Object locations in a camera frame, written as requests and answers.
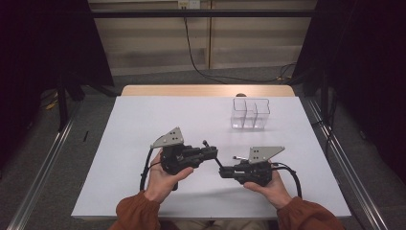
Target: white paper surface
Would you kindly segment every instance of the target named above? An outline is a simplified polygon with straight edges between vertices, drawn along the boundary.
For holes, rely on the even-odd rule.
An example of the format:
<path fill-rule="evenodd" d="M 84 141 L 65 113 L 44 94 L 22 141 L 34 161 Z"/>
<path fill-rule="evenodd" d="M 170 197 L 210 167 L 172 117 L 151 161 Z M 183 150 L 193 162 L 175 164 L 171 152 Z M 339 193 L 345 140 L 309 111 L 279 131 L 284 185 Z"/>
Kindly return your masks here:
<path fill-rule="evenodd" d="M 99 149 L 87 175 L 75 218 L 114 218 L 121 199 L 139 192 L 140 174 L 149 146 L 174 127 L 180 127 L 185 145 L 202 148 L 202 141 L 218 148 L 224 166 L 248 158 L 252 146 L 284 146 L 272 158 L 299 176 L 303 197 L 320 203 L 337 217 L 350 211 L 305 115 L 299 98 L 268 98 L 270 116 L 264 130 L 232 129 L 233 98 L 120 97 L 110 115 Z M 244 189 L 234 179 L 223 179 L 214 160 L 203 162 L 179 182 L 161 205 L 161 219 L 275 219 L 276 210 L 260 194 Z M 280 171 L 292 196 L 295 182 Z"/>

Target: person's left hand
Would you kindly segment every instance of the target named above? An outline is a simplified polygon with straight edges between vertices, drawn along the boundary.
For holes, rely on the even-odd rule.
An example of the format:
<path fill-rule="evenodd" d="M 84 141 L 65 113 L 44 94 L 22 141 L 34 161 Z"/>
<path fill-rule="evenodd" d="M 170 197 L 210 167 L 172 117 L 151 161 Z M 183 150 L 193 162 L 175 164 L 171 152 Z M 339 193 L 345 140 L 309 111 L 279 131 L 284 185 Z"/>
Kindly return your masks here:
<path fill-rule="evenodd" d="M 165 198 L 170 194 L 173 186 L 180 180 L 185 179 L 193 173 L 193 168 L 188 167 L 176 175 L 171 175 L 162 169 L 161 164 L 156 164 L 160 162 L 162 149 L 159 150 L 158 154 L 152 160 L 149 169 L 149 180 L 144 196 L 149 199 L 162 203 Z"/>

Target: wall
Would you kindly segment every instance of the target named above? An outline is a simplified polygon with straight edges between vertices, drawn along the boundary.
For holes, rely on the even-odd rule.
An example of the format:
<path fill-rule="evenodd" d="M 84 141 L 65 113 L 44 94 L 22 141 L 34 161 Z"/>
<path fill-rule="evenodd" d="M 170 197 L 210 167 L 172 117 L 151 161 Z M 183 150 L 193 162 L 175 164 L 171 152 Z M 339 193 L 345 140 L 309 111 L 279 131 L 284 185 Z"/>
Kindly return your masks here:
<path fill-rule="evenodd" d="M 89 0 L 92 10 L 175 10 L 177 1 Z M 201 1 L 201 9 L 312 10 L 316 0 Z M 113 76 L 191 70 L 183 18 L 95 19 Z M 297 60 L 309 18 L 188 18 L 197 68 Z"/>

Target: gray carpet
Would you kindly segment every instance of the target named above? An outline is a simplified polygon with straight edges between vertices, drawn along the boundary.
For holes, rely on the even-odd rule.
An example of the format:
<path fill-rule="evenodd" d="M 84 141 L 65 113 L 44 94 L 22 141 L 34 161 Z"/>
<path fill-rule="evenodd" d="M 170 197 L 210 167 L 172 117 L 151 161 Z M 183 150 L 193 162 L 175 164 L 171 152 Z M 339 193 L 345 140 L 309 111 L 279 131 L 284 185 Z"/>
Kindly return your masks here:
<path fill-rule="evenodd" d="M 265 83 L 274 84 L 283 83 L 282 80 L 270 81 L 280 72 L 280 68 L 274 67 L 211 70 L 205 73 L 269 81 Z M 286 76 L 290 74 L 291 70 L 285 73 Z M 227 80 L 225 78 L 219 80 L 227 83 L 250 83 L 249 81 Z M 128 84 L 218 83 L 215 80 L 203 78 L 194 71 L 117 77 L 115 82 L 116 86 L 109 87 L 109 89 L 116 92 L 121 92 L 123 87 Z M 307 104 L 308 99 L 303 96 L 302 86 L 295 85 L 293 88 L 296 95 L 301 97 L 310 123 L 316 122 Z M 68 138 L 34 206 L 25 229 L 106 229 L 112 223 L 112 220 L 83 221 L 70 216 L 115 102 L 114 99 L 108 98 L 92 88 L 83 87 L 83 89 L 86 92 L 86 98 L 80 106 Z M 74 106 L 75 103 L 69 102 L 70 108 Z M 33 126 L 28 131 L 26 139 L 22 142 L 21 148 L 3 170 L 3 179 L 0 181 L 0 229 L 8 227 L 18 205 L 28 192 L 56 138 L 57 128 L 57 107 L 51 110 L 41 109 L 34 119 Z M 326 138 L 319 128 L 315 127 L 314 130 L 321 147 L 324 148 Z M 357 123 L 354 122 L 347 110 L 338 103 L 334 133 L 339 138 L 351 164 L 378 206 L 389 229 L 404 229 L 406 226 L 406 186 L 381 161 L 373 143 L 364 140 L 359 131 Z M 334 174 L 341 182 L 343 194 L 350 207 L 360 218 L 365 228 L 372 229 L 362 206 L 331 150 L 328 159 Z M 342 221 L 347 229 L 362 229 L 355 217 L 344 218 Z"/>

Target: metal plate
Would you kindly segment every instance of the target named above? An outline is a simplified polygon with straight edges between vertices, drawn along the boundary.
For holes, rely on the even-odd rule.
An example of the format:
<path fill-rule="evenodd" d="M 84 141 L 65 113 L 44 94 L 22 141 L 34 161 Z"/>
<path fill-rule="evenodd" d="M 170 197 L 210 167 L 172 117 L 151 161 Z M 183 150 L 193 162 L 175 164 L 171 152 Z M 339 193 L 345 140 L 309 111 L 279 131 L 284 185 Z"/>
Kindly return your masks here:
<path fill-rule="evenodd" d="M 248 160 L 250 164 L 267 161 L 283 150 L 284 147 L 251 147 Z"/>
<path fill-rule="evenodd" d="M 179 144 L 183 144 L 183 136 L 180 130 L 180 127 L 174 128 L 172 131 L 167 133 L 166 135 L 158 138 L 151 146 L 152 149 L 160 148 L 160 147 L 168 147 L 168 146 L 175 146 Z"/>

